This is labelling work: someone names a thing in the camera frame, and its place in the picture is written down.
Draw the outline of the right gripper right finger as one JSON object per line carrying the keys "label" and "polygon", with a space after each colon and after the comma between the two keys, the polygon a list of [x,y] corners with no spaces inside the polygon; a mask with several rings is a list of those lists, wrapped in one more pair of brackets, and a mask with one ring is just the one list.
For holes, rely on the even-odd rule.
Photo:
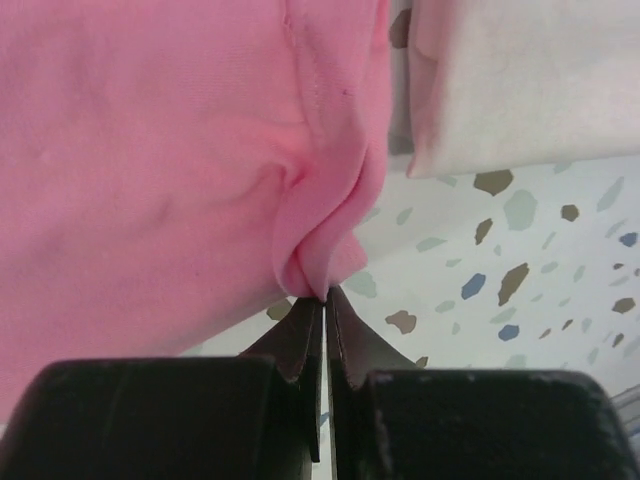
{"label": "right gripper right finger", "polygon": [[635,479],[602,387],[567,370],[425,369],[333,288],[326,336],[337,479]]}

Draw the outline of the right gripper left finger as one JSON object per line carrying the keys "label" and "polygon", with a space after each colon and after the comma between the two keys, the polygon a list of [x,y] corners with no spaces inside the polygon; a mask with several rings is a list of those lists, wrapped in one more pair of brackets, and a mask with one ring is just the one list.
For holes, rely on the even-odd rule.
{"label": "right gripper left finger", "polygon": [[5,479],[307,479],[319,459],[322,304],[234,357],[44,368],[1,440]]}

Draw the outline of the pink t shirt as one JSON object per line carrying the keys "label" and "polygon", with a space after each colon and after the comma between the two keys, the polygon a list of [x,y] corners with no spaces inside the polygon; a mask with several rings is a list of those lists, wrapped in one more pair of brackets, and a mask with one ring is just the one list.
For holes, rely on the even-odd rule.
{"label": "pink t shirt", "polygon": [[1,5],[1,411],[47,364],[179,354],[366,262],[385,1]]}

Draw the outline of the folded white t shirt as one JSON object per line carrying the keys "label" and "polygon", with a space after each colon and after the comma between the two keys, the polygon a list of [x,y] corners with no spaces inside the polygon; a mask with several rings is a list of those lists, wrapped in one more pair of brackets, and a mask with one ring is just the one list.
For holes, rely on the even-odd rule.
{"label": "folded white t shirt", "polygon": [[417,1],[413,178],[639,151],[635,1]]}

